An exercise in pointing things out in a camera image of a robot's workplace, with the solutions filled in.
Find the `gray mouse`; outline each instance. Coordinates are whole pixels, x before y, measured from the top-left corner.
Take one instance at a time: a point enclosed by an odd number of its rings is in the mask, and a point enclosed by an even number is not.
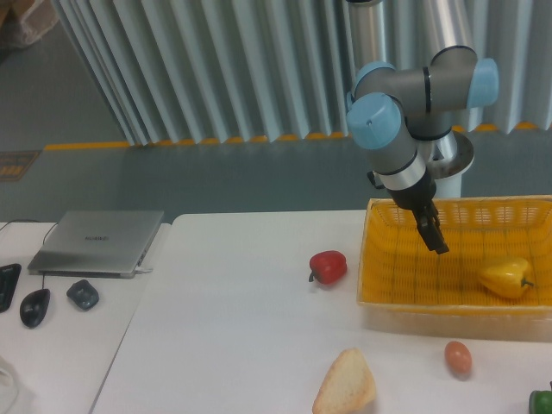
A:
[[[29,293],[21,302],[19,316],[28,328],[36,328],[41,324],[50,303],[50,290],[40,289]]]

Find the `green object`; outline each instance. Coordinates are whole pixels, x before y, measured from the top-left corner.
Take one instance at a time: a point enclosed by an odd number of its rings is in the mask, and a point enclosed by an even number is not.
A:
[[[529,414],[552,414],[552,391],[532,392],[529,396]]]

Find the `silver laptop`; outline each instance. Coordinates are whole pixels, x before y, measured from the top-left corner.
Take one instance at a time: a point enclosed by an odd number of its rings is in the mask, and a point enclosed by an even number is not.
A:
[[[29,273],[132,278],[162,219],[163,211],[68,211]]]

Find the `toast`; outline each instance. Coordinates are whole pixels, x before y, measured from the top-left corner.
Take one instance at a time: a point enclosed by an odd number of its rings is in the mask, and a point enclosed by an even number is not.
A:
[[[358,348],[342,351],[329,368],[312,406],[313,414],[349,414],[376,397],[376,385]]]

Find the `yellow floor stripe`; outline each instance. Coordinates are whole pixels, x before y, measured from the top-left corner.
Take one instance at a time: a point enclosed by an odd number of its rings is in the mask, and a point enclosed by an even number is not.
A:
[[[97,149],[97,148],[128,148],[130,144],[125,141],[115,142],[86,142],[82,144],[49,144],[44,151],[60,151],[65,149]]]
[[[455,125],[452,129],[456,132],[466,133],[467,131],[460,125]],[[520,122],[514,129],[538,129],[538,127],[531,122]],[[488,132],[498,131],[499,129],[491,123],[482,123],[474,131],[476,132]],[[328,139],[342,139],[348,138],[342,132],[334,132],[330,135],[324,135],[321,133],[308,134],[305,139],[310,141],[315,140],[328,140]],[[276,141],[299,141],[299,138],[293,134],[282,135],[276,139]],[[239,136],[232,136],[224,142],[224,144],[242,144],[245,141]],[[264,135],[254,136],[248,142],[268,142],[268,138]],[[205,138],[199,142],[203,145],[219,145],[221,142],[217,138]],[[196,145],[196,142],[192,139],[184,139],[179,142],[172,142],[169,140],[156,142],[154,144],[147,144],[146,147],[172,147],[172,146],[190,146]],[[131,147],[125,141],[113,141],[113,142],[86,142],[75,144],[48,144],[44,147],[45,151],[63,151],[68,149],[99,149],[99,148],[128,148]]]

